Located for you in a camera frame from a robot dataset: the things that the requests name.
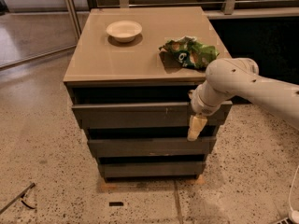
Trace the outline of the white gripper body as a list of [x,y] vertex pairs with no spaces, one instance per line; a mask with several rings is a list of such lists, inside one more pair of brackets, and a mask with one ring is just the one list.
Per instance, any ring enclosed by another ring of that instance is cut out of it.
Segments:
[[215,90],[207,81],[189,90],[188,95],[192,111],[205,117],[213,115],[224,101],[231,98],[229,94]]

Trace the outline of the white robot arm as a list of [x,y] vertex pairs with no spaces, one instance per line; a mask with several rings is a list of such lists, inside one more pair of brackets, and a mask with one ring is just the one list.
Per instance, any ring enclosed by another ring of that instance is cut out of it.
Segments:
[[195,141],[225,100],[239,96],[299,129],[299,86],[261,77],[249,58],[217,59],[206,68],[206,80],[189,94],[193,115],[187,139]]

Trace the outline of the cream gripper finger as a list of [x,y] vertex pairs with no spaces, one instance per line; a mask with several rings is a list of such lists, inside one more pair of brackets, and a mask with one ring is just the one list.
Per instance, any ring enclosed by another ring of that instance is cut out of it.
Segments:
[[187,139],[195,141],[206,126],[207,118],[201,115],[191,115]]

